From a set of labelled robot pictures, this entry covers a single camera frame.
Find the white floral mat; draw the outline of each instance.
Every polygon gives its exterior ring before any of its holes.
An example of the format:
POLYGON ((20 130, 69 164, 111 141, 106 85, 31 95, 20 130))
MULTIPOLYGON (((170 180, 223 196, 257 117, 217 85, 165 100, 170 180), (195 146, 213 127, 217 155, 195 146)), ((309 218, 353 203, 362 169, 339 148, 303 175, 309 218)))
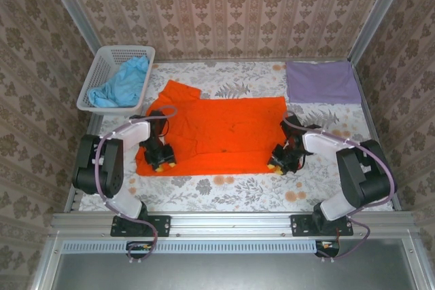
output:
MULTIPOLYGON (((289 104, 284 62, 196 62, 155 64, 144 108, 157 98, 170 79, 200 88, 202 98, 257 98, 285 96, 288 109, 304 125, 324 129, 357 141, 369 139, 361 105, 323 103, 289 104)), ((105 116, 101 134, 127 117, 105 116)), ((124 185, 144 201, 150 211, 311 211, 313 205, 340 190, 336 163, 314 155, 295 175, 217 175, 192 177, 141 177, 135 173, 137 147, 124 154, 124 185)), ((374 208, 392 211, 391 203, 374 208)), ((84 195, 80 211, 105 211, 98 196, 84 195)))

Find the patterned wallpaper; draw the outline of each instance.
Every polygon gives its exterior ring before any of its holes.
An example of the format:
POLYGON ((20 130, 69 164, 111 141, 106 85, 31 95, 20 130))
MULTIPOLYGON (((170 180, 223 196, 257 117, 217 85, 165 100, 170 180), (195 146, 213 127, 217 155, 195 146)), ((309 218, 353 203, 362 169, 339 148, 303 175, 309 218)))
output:
POLYGON ((394 0, 357 66, 406 210, 435 262, 435 0, 394 0))
POLYGON ((158 60, 346 57, 375 0, 78 0, 103 45, 158 60))
POLYGON ((93 55, 60 0, 0 0, 0 289, 26 289, 63 210, 93 55))

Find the blue towel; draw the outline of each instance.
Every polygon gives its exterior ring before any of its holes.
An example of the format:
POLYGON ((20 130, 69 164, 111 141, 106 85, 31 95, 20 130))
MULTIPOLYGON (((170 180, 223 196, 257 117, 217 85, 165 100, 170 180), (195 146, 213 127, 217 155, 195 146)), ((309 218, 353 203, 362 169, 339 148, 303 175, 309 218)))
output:
POLYGON ((148 71, 148 59, 133 57, 107 82, 88 90, 88 98, 95 107, 134 107, 141 97, 148 71))

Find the purple cable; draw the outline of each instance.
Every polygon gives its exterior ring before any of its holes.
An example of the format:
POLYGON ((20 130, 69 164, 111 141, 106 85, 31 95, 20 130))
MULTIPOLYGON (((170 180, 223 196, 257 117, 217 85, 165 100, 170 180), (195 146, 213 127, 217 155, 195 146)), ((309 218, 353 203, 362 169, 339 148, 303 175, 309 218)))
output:
POLYGON ((288 115, 288 113, 291 113, 292 115, 296 115, 296 114, 295 114, 294 112, 292 112, 292 111, 288 111, 288 112, 286 112, 286 113, 283 114, 283 121, 284 121, 288 126, 293 127, 293 128, 296 128, 296 129, 299 129, 299 130, 305 130, 305 131, 307 131, 307 132, 315 132, 316 134, 320 134, 320 135, 327 136, 327 137, 329 137, 330 139, 334 139, 334 140, 336 140, 336 141, 340 141, 340 142, 343 142, 344 144, 349 144, 349 145, 352 145, 352 146, 356 147, 357 149, 360 149, 360 150, 363 151, 365 154, 367 154, 368 156, 370 156, 373 160, 375 160, 375 161, 379 164, 379 166, 381 166, 381 168, 385 171, 385 174, 386 174, 387 177, 388 177, 388 181, 389 181, 389 194, 388 194, 388 197, 386 197, 384 200, 381 200, 381 201, 379 201, 379 202, 372 203, 372 204, 367 204, 367 205, 365 205, 365 206, 363 206, 363 207, 360 207, 359 209, 356 209, 356 210, 350 212, 350 213, 347 215, 347 218, 350 220, 350 222, 352 222, 352 223, 354 223, 354 224, 356 224, 356 225, 359 225, 359 226, 361 226, 361 227, 367 229, 367 233, 366 233, 366 235, 361 239, 361 241, 359 241, 359 243, 357 243, 357 244, 354 246, 354 248, 352 248, 352 249, 350 249, 349 251, 347 251, 346 253, 341 254, 341 255, 338 255, 338 256, 336 256, 336 257, 331 257, 331 256, 329 256, 328 254, 324 253, 323 251, 318 251, 319 253, 321 253, 321 254, 324 255, 325 257, 329 257, 329 258, 331 258, 331 259, 332 259, 332 258, 334 258, 334 259, 344 258, 344 257, 348 256, 349 254, 351 254, 352 252, 354 252, 356 249, 358 249, 362 244, 364 244, 364 243, 366 242, 367 238, 370 236, 370 228, 368 227, 368 225, 363 224, 363 223, 360 223, 360 222, 357 222, 357 221, 355 221, 354 219, 350 218, 350 216, 352 216, 352 215, 354 215, 354 214, 356 214, 356 213, 362 211, 363 209, 365 209, 365 208, 367 208, 367 207, 374 207, 374 206, 379 206, 379 205, 383 205, 383 204, 385 204, 385 203, 388 203, 388 202, 393 198, 393 196, 394 196, 394 179, 393 179, 393 175, 392 175, 391 171, 388 169, 387 165, 386 165, 384 162, 382 162, 382 160, 381 160, 378 156, 376 156, 373 152, 369 151, 369 150, 366 149, 365 147, 362 147, 359 143, 356 143, 355 141, 352 141, 351 139, 344 139, 344 138, 339 137, 339 136, 336 136, 336 135, 334 135, 334 134, 330 134, 329 132, 325 132, 325 131, 321 131, 321 132, 320 132, 320 131, 318 131, 318 130, 316 130, 316 129, 310 129, 310 128, 305 128, 305 127, 302 127, 302 126, 293 125, 293 124, 289 123, 289 122, 286 120, 286 116, 288 115))
MULTIPOLYGON (((126 129, 127 127, 134 125, 134 124, 138 124, 139 122, 147 122, 149 120, 157 120, 157 119, 165 119, 165 118, 170 118, 173 117, 174 115, 177 114, 177 108, 172 106, 172 105, 165 105, 163 107, 158 108, 158 110, 163 110, 163 109, 172 109, 173 112, 170 115, 161 115, 161 116, 152 116, 152 117, 144 117, 144 118, 140 118, 140 119, 134 119, 134 120, 130 120, 127 124, 124 124, 120 127, 115 128, 113 131, 111 131, 110 133, 106 134, 105 136, 103 136, 97 146, 97 151, 95 153, 95 162, 99 162, 100 161, 100 157, 101 157, 101 149, 103 148, 103 144, 104 142, 106 142, 106 140, 110 137, 112 137, 113 135, 115 135, 117 132, 122 132, 124 129, 126 129)), ((95 185, 97 187, 97 191, 98 194, 100 195, 101 199, 103 200, 104 205, 111 210, 112 212, 114 212, 117 216, 135 222, 135 223, 142 223, 145 224, 146 226, 150 227, 153 233, 153 243, 152 246, 150 248, 150 250, 148 251, 148 253, 142 257, 142 259, 148 258, 148 256, 151 255, 152 251, 156 248, 157 245, 157 230, 156 228, 149 222, 147 221, 143 221, 143 220, 138 220, 138 219, 133 219, 132 217, 129 217, 121 212, 119 212, 117 209, 115 209, 112 205, 110 205, 109 203, 107 203, 107 197, 104 195, 103 190, 101 189, 101 185, 100 185, 100 166, 98 164, 95 164, 95 185)), ((133 260, 133 258, 131 257, 131 248, 129 248, 128 250, 128 258, 130 258, 130 261, 133 260)))

